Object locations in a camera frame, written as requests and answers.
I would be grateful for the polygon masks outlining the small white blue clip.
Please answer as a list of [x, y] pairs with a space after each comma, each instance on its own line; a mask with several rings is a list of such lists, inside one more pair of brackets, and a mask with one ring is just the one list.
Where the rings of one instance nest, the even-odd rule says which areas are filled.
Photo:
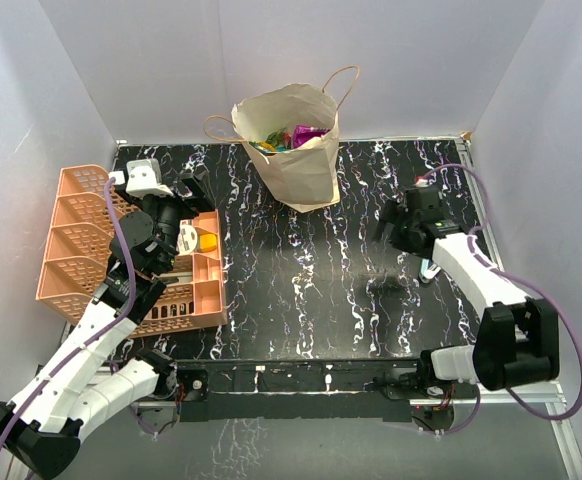
[[421, 284], [429, 284], [435, 279], [440, 271], [441, 268], [432, 260], [422, 259], [420, 262], [418, 279]]

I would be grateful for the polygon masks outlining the brown paper bag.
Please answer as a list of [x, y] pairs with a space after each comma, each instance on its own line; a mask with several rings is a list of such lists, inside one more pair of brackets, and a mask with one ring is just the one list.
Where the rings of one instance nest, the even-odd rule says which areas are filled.
[[[355, 76], [339, 98], [327, 91], [328, 83], [321, 87], [288, 84], [242, 100], [233, 106], [227, 118], [209, 116], [203, 124], [204, 133], [220, 142], [241, 144], [271, 195], [284, 205], [300, 213], [335, 205], [341, 199], [337, 175], [339, 114], [361, 69], [348, 65], [335, 72], [350, 69]], [[325, 128], [329, 132], [300, 148], [275, 155], [264, 155], [249, 145], [250, 141], [265, 140], [281, 128], [287, 128], [292, 135], [297, 125]]]

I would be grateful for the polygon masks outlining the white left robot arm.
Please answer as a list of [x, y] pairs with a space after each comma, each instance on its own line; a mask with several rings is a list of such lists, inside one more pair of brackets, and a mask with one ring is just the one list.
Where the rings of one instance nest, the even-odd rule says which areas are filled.
[[10, 452], [31, 476], [56, 478], [118, 412], [175, 392], [175, 366], [156, 350], [137, 354], [97, 385], [90, 382], [164, 292], [160, 277], [174, 267], [182, 221], [215, 209], [202, 176], [183, 174], [179, 182], [168, 187], [157, 169], [141, 162], [110, 173], [104, 196], [115, 234], [106, 275], [47, 364], [11, 400], [0, 401], [0, 454]]

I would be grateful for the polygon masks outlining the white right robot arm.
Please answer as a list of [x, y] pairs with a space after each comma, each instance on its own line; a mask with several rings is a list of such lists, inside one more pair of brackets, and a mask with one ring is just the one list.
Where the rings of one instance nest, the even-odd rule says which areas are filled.
[[558, 313], [499, 275], [469, 231], [450, 219], [438, 188], [411, 188], [382, 207], [374, 233], [402, 252], [431, 261], [460, 288], [480, 317], [472, 345], [421, 352], [402, 379], [437, 397], [452, 383], [490, 391], [545, 382], [560, 372]]

